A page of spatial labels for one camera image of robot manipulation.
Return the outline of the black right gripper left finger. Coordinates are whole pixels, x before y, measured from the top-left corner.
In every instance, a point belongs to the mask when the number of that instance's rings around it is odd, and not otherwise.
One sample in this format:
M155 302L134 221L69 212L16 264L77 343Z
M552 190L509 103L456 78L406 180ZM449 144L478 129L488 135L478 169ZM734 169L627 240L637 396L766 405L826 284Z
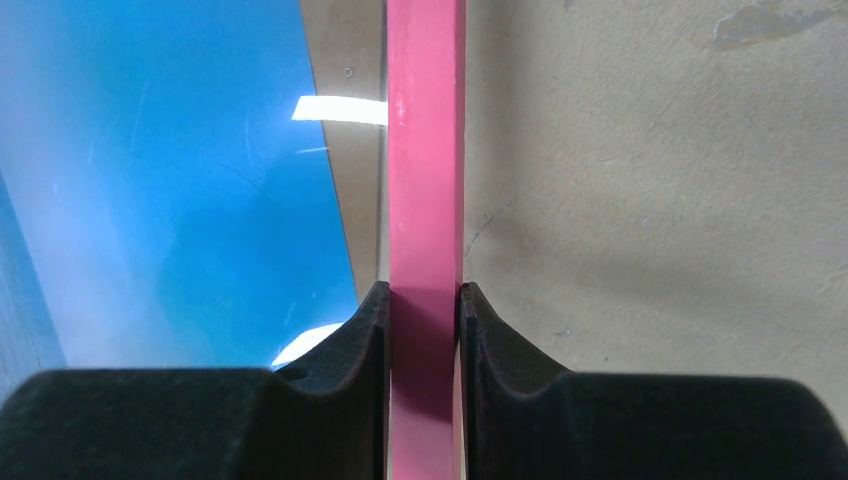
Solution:
M356 313L277 370L52 370L1 410L5 479L383 479L390 313Z

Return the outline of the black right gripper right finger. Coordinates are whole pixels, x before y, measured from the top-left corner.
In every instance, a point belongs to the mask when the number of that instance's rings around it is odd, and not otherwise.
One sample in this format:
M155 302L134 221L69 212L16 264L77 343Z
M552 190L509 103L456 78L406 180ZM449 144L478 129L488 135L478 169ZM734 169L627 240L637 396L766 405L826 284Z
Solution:
M843 479L821 400L779 378L576 372L463 285L459 328L471 479Z

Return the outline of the beach landscape photo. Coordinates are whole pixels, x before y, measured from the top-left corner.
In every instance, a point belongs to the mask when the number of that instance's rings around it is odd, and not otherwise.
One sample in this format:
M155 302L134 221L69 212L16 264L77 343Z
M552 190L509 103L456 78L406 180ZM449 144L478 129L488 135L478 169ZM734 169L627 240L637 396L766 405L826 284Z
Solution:
M278 367L355 310L295 1L1 5L1 391Z

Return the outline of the pink picture frame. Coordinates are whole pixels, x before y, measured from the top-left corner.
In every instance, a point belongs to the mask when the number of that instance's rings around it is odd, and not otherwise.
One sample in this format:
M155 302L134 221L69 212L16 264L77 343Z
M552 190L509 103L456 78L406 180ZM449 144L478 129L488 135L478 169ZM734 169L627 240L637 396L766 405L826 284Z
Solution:
M387 5L391 473L460 475L466 5Z

